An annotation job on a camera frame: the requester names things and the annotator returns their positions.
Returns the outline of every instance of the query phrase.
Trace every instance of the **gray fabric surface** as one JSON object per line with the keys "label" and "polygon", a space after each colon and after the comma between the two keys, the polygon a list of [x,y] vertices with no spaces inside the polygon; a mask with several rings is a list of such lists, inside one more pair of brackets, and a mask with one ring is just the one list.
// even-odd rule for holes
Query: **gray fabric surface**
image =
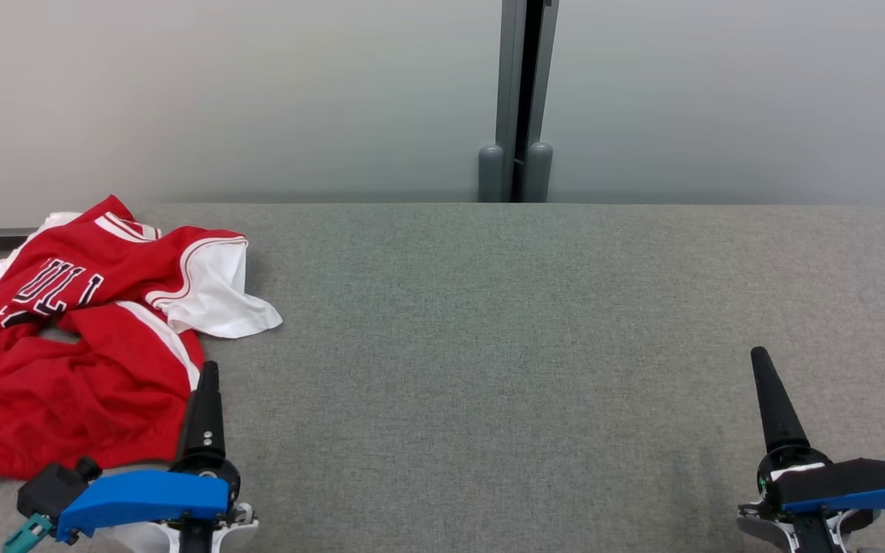
{"label": "gray fabric surface", "polygon": [[[204,342],[263,525],[250,552],[772,551],[734,526],[762,456],[758,344],[812,443],[833,459],[885,449],[881,211],[137,215],[244,232],[248,290],[285,318]],[[17,487],[0,482],[0,544]],[[854,544],[885,546],[885,516]]]}

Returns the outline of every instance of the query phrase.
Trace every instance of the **gray table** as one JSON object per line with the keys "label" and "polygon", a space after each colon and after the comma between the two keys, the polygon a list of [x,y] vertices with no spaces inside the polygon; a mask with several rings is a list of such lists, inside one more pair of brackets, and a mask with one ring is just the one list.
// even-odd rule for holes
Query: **gray table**
{"label": "gray table", "polygon": [[[762,455],[756,344],[812,443],[834,459],[885,449],[882,211],[177,204],[138,217],[244,232],[249,291],[285,318],[205,342],[263,524],[250,552],[771,551],[734,526]],[[21,521],[17,487],[0,482],[0,543]],[[856,545],[885,546],[885,517]]]}

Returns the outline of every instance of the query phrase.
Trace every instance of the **black knob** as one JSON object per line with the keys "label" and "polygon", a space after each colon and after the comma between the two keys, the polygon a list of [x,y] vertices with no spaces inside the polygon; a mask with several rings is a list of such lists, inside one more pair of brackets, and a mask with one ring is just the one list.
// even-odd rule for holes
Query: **black knob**
{"label": "black knob", "polygon": [[96,480],[98,476],[101,476],[101,466],[98,466],[94,459],[89,458],[89,456],[82,456],[78,459],[74,472],[83,477],[85,482],[91,482],[91,480]]}

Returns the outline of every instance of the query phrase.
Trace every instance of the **teal connector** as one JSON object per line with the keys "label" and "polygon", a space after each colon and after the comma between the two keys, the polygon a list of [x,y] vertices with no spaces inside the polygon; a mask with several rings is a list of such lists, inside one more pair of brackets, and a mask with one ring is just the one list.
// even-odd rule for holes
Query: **teal connector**
{"label": "teal connector", "polygon": [[29,553],[53,531],[53,524],[43,515],[35,514],[2,546],[2,553]]}

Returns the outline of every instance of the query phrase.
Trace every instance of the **white wall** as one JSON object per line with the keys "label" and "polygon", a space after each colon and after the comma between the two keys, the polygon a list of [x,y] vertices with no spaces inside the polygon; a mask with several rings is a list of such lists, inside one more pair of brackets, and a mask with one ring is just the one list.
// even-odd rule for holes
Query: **white wall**
{"label": "white wall", "polygon": [[139,200],[475,200],[501,3],[0,1],[0,227]]}
{"label": "white wall", "polygon": [[549,200],[885,207],[885,1],[562,0]]}

